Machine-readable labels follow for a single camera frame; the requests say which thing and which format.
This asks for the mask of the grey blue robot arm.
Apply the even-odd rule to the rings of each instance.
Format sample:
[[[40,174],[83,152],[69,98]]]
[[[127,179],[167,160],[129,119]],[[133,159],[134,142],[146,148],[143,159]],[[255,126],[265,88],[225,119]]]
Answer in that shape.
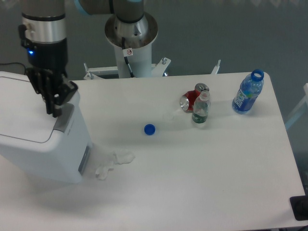
[[[18,26],[21,46],[25,49],[30,66],[25,75],[36,94],[42,97],[48,115],[59,117],[62,107],[75,95],[78,86],[68,80],[68,39],[66,34],[65,0],[21,0],[22,22]],[[81,17],[112,15],[116,23],[113,32],[121,47],[132,48],[141,44],[145,29],[142,0],[74,0]]]

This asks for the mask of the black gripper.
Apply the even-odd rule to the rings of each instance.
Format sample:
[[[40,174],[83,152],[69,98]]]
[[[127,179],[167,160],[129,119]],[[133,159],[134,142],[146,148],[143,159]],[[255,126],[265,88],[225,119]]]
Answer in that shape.
[[[70,101],[78,90],[77,84],[68,80],[65,69],[68,63],[67,38],[52,43],[41,43],[26,38],[25,25],[19,25],[18,32],[21,46],[27,50],[28,60],[34,66],[27,68],[25,74],[35,93],[42,96],[46,113],[59,117],[62,114],[62,106]],[[54,71],[62,74],[60,85]]]

